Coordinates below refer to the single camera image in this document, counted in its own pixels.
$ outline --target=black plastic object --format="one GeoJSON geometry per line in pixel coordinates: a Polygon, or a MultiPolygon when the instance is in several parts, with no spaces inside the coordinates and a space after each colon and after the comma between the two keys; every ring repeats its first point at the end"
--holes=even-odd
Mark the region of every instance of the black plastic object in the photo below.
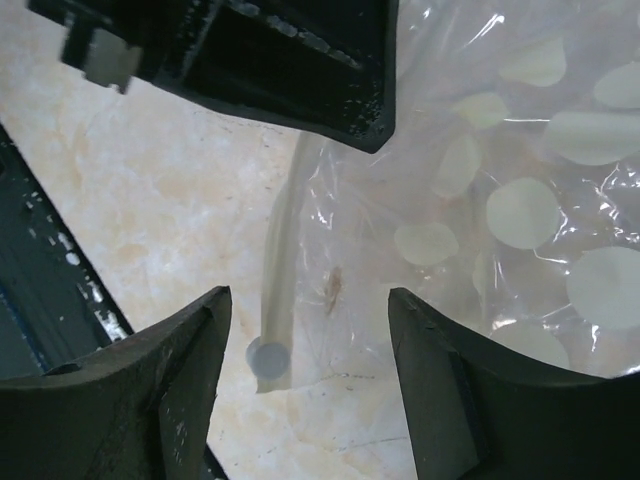
{"type": "Polygon", "coordinates": [[[2,478],[198,478],[230,321],[216,289],[45,376],[0,382],[2,478]]]}
{"type": "Polygon", "coordinates": [[[398,0],[29,0],[69,29],[62,61],[366,152],[395,129],[398,0]]]}
{"type": "MultiPolygon", "coordinates": [[[[33,385],[40,380],[33,376],[50,369],[60,373],[71,371],[72,367],[64,365],[73,365],[76,358],[90,355],[132,333],[73,235],[0,126],[0,391],[7,393],[8,385],[13,385],[3,380],[26,377],[33,385]]],[[[204,381],[213,378],[217,378],[217,374],[209,379],[201,377],[204,381]]],[[[0,478],[55,478],[7,476],[8,470],[5,470],[7,455],[13,451],[7,450],[5,444],[21,439],[21,445],[28,444],[21,455],[29,455],[35,461],[39,458],[37,448],[49,449],[49,444],[56,444],[64,436],[64,425],[51,425],[50,430],[38,425],[38,418],[51,414],[53,405],[47,406],[43,400],[34,408],[35,411],[22,412],[21,417],[24,432],[37,431],[28,442],[26,437],[7,436],[7,421],[20,410],[0,410],[0,478]]],[[[65,406],[61,413],[68,413],[66,409],[65,406]]],[[[92,409],[89,402],[78,407],[77,412],[90,415],[92,409]]],[[[91,433],[94,424],[88,422],[85,428],[91,433]]],[[[74,437],[74,441],[82,443],[79,437],[74,437]]],[[[204,462],[201,451],[199,456],[201,480],[227,478],[208,448],[204,462]]]]}
{"type": "Polygon", "coordinates": [[[538,362],[402,289],[389,321],[420,480],[638,477],[640,374],[538,362]]]}

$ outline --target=plastic bag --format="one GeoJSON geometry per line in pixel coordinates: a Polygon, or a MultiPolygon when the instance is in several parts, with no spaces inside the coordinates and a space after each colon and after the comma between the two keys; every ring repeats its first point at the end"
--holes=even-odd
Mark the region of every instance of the plastic bag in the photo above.
{"type": "Polygon", "coordinates": [[[259,391],[393,376],[393,286],[539,360],[638,368],[639,7],[401,2],[395,136],[302,135],[274,208],[259,391]]]}

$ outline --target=marble tile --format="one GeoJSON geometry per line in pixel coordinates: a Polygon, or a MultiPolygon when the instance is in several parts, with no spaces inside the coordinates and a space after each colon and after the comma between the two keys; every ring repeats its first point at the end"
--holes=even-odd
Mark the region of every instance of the marble tile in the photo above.
{"type": "Polygon", "coordinates": [[[341,431],[366,429],[385,398],[397,400],[387,395],[397,385],[337,378],[255,393],[244,355],[260,331],[267,223],[297,133],[137,80],[126,96],[93,85],[57,61],[63,35],[22,0],[0,0],[0,121],[135,329],[231,285],[233,325],[209,434],[230,477],[412,478],[406,426],[340,443],[341,431]]]}

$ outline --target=black object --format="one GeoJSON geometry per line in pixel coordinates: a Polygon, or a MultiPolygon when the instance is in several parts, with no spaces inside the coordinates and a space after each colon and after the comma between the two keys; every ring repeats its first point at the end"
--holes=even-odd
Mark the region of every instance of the black object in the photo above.
{"type": "MultiPolygon", "coordinates": [[[[132,333],[120,309],[0,125],[0,405],[10,401],[6,395],[12,394],[12,389],[13,394],[25,393],[24,387],[17,385],[31,385],[29,388],[32,388],[41,382],[48,386],[50,380],[37,376],[50,369],[58,373],[72,372],[73,362],[78,357],[90,355],[132,333]]],[[[77,382],[78,378],[76,376],[72,380],[77,382]]],[[[207,380],[211,382],[217,380],[217,373],[198,379],[204,383],[207,380]]],[[[65,399],[72,400],[69,404],[82,403],[83,388],[87,386],[79,381],[73,389],[67,390],[69,396],[65,399]]],[[[141,394],[135,390],[130,393],[141,394]]],[[[5,469],[10,460],[7,455],[13,451],[7,450],[5,445],[21,439],[24,446],[27,440],[24,436],[9,435],[7,422],[11,418],[20,418],[24,422],[20,429],[25,433],[19,435],[37,432],[21,453],[29,455],[29,461],[34,464],[40,459],[37,448],[46,448],[45,455],[52,448],[50,445],[57,444],[66,436],[65,425],[51,424],[52,428],[46,430],[45,424],[38,423],[40,416],[51,415],[54,409],[53,405],[46,405],[45,397],[38,398],[42,402],[34,403],[36,410],[32,412],[28,412],[26,406],[20,407],[22,410],[0,410],[0,478],[56,478],[50,475],[7,476],[9,470],[5,469]]],[[[94,405],[89,402],[77,408],[79,414],[89,415],[94,405]]],[[[64,407],[60,415],[66,413],[69,412],[64,407]]],[[[97,410],[95,414],[89,418],[103,421],[97,410]]],[[[83,428],[87,434],[92,434],[97,427],[88,422],[83,428]]],[[[73,440],[78,445],[83,443],[83,439],[77,436],[65,440],[73,440]]],[[[204,463],[201,450],[198,455],[202,480],[227,478],[208,448],[204,463]]]]}
{"type": "Polygon", "coordinates": [[[366,152],[395,129],[398,0],[29,0],[69,29],[62,61],[366,152]]]}
{"type": "Polygon", "coordinates": [[[640,374],[538,362],[402,289],[389,320],[420,480],[638,476],[640,374]]]}
{"type": "Polygon", "coordinates": [[[216,289],[45,376],[0,382],[2,478],[197,478],[230,321],[216,289]]]}

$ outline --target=marble surface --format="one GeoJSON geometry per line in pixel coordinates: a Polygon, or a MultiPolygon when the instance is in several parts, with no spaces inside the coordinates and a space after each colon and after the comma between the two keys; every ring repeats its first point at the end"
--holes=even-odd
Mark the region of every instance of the marble surface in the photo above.
{"type": "MultiPolygon", "coordinates": [[[[245,349],[260,331],[269,212],[297,133],[137,80],[126,96],[93,85],[57,61],[63,35],[22,0],[0,0],[0,121],[135,329],[231,285],[209,433],[230,478],[410,480],[406,426],[339,442],[344,429],[366,429],[397,385],[378,384],[372,396],[363,380],[338,377],[255,393],[245,349]]],[[[401,408],[397,394],[388,398],[384,408],[401,408]]]]}

